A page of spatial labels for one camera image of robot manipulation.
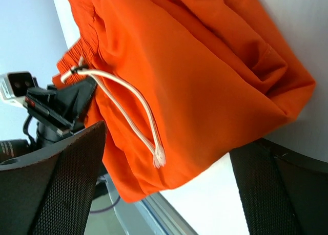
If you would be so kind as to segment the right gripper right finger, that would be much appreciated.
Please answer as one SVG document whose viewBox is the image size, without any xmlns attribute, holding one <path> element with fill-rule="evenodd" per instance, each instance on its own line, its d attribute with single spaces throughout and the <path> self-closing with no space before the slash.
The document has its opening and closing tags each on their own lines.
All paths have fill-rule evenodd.
<svg viewBox="0 0 328 235">
<path fill-rule="evenodd" d="M 327 163 L 259 139 L 230 151 L 250 234 L 327 234 Z"/>
</svg>

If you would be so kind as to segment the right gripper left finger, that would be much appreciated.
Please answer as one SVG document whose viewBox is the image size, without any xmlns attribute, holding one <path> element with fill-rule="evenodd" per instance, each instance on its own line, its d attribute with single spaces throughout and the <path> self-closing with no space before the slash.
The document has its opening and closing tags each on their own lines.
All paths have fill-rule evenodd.
<svg viewBox="0 0 328 235">
<path fill-rule="evenodd" d="M 83 234 L 102 162 L 106 126 L 1 165 L 1 234 Z"/>
</svg>

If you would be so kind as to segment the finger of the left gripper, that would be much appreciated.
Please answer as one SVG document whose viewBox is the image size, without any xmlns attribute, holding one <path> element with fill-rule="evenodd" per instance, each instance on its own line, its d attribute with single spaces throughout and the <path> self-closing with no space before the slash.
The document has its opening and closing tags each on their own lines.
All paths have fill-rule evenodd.
<svg viewBox="0 0 328 235">
<path fill-rule="evenodd" d="M 55 111 L 68 122 L 82 122 L 90 107 L 97 83 L 91 77 L 66 88 L 55 95 Z"/>
</svg>

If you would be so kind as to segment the orange shorts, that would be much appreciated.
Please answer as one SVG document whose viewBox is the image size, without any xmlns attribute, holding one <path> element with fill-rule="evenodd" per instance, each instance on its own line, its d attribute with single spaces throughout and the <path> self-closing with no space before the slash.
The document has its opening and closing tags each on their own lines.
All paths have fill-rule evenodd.
<svg viewBox="0 0 328 235">
<path fill-rule="evenodd" d="M 85 126 L 107 125 L 103 163 L 121 198 L 180 187 L 230 150 L 297 119 L 315 88 L 259 0 L 68 0 L 95 93 Z"/>
</svg>

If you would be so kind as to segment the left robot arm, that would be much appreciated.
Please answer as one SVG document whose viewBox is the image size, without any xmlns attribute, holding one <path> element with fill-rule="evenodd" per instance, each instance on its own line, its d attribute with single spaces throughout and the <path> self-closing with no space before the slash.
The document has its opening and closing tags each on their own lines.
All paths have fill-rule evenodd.
<svg viewBox="0 0 328 235">
<path fill-rule="evenodd" d="M 20 105 L 27 111 L 23 124 L 24 139 L 1 141 L 1 164 L 33 151 L 50 146 L 84 129 L 84 119 L 97 84 L 87 78 L 65 88 L 37 86 L 26 80 L 28 87 L 19 97 L 9 97 L 9 83 L 1 85 L 1 99 L 10 105 Z"/>
</svg>

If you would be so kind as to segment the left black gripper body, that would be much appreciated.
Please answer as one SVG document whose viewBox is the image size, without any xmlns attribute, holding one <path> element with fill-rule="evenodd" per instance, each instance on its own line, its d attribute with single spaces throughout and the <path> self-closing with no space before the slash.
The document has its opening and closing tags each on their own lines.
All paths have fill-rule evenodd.
<svg viewBox="0 0 328 235">
<path fill-rule="evenodd" d="M 85 128 L 82 122 L 68 122 L 55 111 L 58 89 L 54 86 L 50 88 L 29 88 L 23 102 L 28 112 L 23 133 L 28 136 L 34 151 L 55 144 Z"/>
</svg>

